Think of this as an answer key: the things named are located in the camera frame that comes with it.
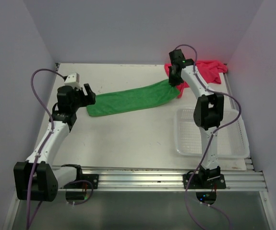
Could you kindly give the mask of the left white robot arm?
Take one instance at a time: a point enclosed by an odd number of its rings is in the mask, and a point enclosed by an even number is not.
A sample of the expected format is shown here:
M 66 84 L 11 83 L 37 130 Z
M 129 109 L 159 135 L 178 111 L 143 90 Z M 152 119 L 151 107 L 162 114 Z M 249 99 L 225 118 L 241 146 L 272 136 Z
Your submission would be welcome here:
M 54 171 L 52 163 L 77 120 L 78 109 L 95 102 L 96 95 L 87 83 L 81 89 L 69 85 L 58 88 L 57 102 L 52 107 L 46 133 L 34 152 L 24 162 L 17 162 L 14 166 L 18 199 L 51 202 L 58 189 L 67 185 L 73 188 L 83 185 L 85 180 L 80 165 L 64 164 Z

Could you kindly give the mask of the pink towel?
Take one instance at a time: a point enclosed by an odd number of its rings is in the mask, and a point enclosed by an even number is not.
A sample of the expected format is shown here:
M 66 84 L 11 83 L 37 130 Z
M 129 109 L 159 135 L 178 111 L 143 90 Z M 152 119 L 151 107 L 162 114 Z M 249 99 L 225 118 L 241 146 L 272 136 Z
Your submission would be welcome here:
M 165 63 L 164 64 L 164 69 L 169 76 L 169 67 L 171 64 Z M 220 73 L 227 73 L 228 68 L 225 64 L 218 60 L 200 60 L 197 61 L 197 68 L 202 75 L 203 79 L 207 83 L 215 83 L 215 84 L 221 84 L 221 78 L 220 78 Z M 183 91 L 186 88 L 189 88 L 189 85 L 187 83 L 182 83 L 176 88 L 180 91 L 180 94 L 177 96 L 177 98 L 181 98 L 183 95 Z

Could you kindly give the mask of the green towel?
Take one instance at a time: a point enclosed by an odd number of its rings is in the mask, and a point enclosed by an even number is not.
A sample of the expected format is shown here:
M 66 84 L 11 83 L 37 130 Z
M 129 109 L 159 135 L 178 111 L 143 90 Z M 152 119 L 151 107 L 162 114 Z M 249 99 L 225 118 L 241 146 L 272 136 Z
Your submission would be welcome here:
M 96 96 L 96 103 L 86 107 L 92 117 L 115 115 L 164 105 L 176 99 L 180 91 L 168 80 L 141 88 L 109 92 Z

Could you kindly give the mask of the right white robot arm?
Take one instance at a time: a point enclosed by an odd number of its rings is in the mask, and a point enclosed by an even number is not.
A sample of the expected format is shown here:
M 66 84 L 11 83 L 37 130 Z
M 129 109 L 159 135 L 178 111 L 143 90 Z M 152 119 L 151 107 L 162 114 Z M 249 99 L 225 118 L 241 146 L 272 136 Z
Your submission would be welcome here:
M 193 172 L 184 175 L 186 189 L 209 188 L 220 180 L 218 163 L 217 131 L 223 120 L 224 95 L 214 92 L 201 76 L 195 61 L 186 59 L 182 50 L 169 52 L 171 66 L 168 82 L 172 87 L 187 83 L 196 97 L 193 120 L 200 130 L 202 158 Z

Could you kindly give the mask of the clear plastic tray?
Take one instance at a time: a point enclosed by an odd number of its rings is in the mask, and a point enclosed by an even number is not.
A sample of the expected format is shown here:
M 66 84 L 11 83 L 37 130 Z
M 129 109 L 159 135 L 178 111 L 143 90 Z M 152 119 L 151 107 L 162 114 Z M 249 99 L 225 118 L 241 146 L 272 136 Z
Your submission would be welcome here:
M 198 126 L 193 120 L 194 109 L 183 107 L 174 116 L 176 151 L 184 156 L 201 157 L 202 141 Z M 221 159 L 247 158 L 250 154 L 248 137 L 243 119 L 219 130 L 217 136 L 218 157 Z

